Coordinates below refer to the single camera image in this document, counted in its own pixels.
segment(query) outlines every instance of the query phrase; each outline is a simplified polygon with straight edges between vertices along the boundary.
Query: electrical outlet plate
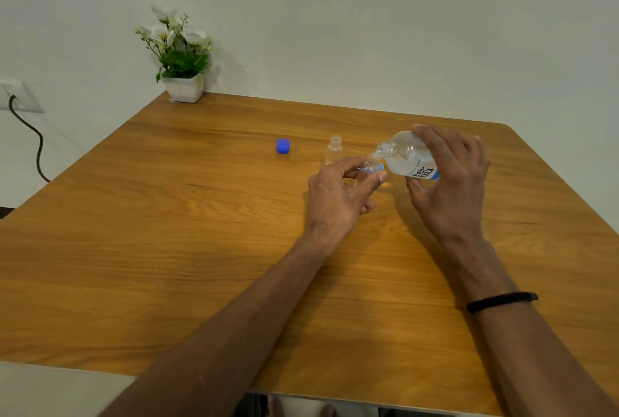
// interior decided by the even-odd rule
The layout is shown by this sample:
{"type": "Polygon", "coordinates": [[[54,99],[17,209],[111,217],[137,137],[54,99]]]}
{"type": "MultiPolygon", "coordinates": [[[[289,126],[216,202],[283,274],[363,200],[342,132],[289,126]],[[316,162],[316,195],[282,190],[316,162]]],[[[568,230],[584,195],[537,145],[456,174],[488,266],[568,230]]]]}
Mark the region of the electrical outlet plate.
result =
{"type": "Polygon", "coordinates": [[[12,78],[0,77],[0,110],[9,109],[9,98],[15,94],[17,99],[14,101],[13,108],[21,112],[36,112],[43,114],[44,110],[36,100],[35,95],[23,81],[12,78]]]}

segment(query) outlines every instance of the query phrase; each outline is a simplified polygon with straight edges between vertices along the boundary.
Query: forearm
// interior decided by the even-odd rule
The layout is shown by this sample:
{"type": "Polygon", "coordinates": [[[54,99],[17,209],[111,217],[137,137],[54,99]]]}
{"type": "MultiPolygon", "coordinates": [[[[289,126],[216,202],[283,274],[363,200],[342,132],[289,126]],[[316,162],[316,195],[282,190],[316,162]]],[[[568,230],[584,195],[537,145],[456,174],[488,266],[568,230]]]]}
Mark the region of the forearm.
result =
{"type": "Polygon", "coordinates": [[[311,235],[299,238],[278,264],[153,363],[101,415],[230,415],[331,250],[311,235]]]}
{"type": "MultiPolygon", "coordinates": [[[[452,250],[469,301],[518,291],[492,246],[452,250]]],[[[531,303],[476,314],[510,411],[516,416],[617,416],[596,384],[531,303]]]]}

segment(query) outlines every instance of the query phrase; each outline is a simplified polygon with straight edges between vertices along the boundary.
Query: black bracelet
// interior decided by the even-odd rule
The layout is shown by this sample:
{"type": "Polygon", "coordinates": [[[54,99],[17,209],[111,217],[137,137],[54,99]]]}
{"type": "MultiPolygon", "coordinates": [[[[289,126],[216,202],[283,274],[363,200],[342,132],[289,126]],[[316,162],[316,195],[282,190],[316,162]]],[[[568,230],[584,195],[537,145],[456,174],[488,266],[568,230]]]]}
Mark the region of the black bracelet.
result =
{"type": "Polygon", "coordinates": [[[493,308],[494,306],[502,306],[504,304],[518,303],[519,301],[535,301],[538,300],[535,293],[528,291],[517,291],[515,293],[505,293],[503,295],[491,296],[483,300],[473,301],[466,305],[466,309],[471,314],[475,314],[483,309],[493,308]]]}

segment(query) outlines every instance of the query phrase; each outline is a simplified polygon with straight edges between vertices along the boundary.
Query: clear plastic bottle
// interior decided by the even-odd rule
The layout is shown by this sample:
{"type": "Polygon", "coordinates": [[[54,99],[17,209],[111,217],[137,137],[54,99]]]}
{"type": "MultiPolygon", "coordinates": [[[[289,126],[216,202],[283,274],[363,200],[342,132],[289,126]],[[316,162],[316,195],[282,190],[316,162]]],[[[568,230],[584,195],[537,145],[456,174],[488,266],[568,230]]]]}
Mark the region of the clear plastic bottle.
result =
{"type": "Polygon", "coordinates": [[[324,155],[324,165],[333,164],[341,160],[343,155],[342,138],[337,135],[332,136],[324,155]]]}
{"type": "Polygon", "coordinates": [[[384,166],[381,164],[381,158],[378,154],[372,153],[369,155],[357,171],[355,178],[355,187],[366,180],[368,176],[376,171],[382,171],[384,166]]]}
{"type": "Polygon", "coordinates": [[[390,142],[378,145],[375,154],[387,162],[394,174],[422,179],[439,178],[437,164],[428,147],[412,131],[396,133],[390,142]]]}

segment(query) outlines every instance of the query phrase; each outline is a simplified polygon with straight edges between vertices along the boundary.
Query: black cable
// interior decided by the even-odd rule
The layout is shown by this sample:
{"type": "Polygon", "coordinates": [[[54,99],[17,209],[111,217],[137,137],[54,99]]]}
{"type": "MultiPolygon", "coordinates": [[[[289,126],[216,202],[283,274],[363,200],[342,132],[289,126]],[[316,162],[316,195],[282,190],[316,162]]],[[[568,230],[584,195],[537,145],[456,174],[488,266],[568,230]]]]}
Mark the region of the black cable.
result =
{"type": "Polygon", "coordinates": [[[45,179],[47,182],[49,182],[50,180],[48,178],[46,178],[45,174],[43,174],[43,171],[41,171],[41,152],[43,151],[43,135],[41,134],[40,131],[38,131],[36,128],[34,128],[31,124],[29,124],[23,118],[21,118],[20,115],[17,112],[15,112],[15,109],[13,108],[13,102],[16,99],[17,99],[17,96],[15,94],[13,94],[9,98],[9,110],[11,111],[11,114],[13,114],[15,117],[17,117],[17,119],[22,124],[26,125],[26,127],[31,129],[34,133],[36,133],[39,136],[39,149],[36,152],[36,170],[38,171],[39,176],[41,176],[43,179],[45,179]]]}

